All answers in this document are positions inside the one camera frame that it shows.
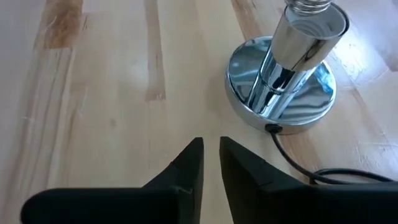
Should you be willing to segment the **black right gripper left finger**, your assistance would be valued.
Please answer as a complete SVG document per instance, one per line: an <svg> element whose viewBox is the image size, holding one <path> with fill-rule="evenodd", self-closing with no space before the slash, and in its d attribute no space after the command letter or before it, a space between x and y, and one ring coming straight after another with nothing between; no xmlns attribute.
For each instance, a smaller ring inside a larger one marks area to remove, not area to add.
<svg viewBox="0 0 398 224"><path fill-rule="evenodd" d="M194 138L142 187L58 188L22 206L22 224L199 224L204 144Z"/></svg>

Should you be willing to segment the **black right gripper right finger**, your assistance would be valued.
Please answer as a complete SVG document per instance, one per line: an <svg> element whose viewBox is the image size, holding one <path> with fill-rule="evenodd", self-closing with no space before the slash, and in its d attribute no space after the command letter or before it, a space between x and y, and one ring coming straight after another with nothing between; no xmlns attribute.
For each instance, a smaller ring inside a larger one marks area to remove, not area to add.
<svg viewBox="0 0 398 224"><path fill-rule="evenodd" d="M398 224L398 183L307 185L229 137L220 139L234 224Z"/></svg>

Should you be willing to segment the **chrome lamp base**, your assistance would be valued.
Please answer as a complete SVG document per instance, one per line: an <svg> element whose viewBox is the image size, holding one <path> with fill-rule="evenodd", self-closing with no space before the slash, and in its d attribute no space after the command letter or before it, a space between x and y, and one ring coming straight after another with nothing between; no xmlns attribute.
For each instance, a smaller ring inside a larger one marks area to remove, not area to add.
<svg viewBox="0 0 398 224"><path fill-rule="evenodd" d="M319 14L297 14L287 5L272 36L241 44L231 55L225 89L235 112L263 131L299 133L324 117L336 98L336 79L325 62L349 29L333 1Z"/></svg>

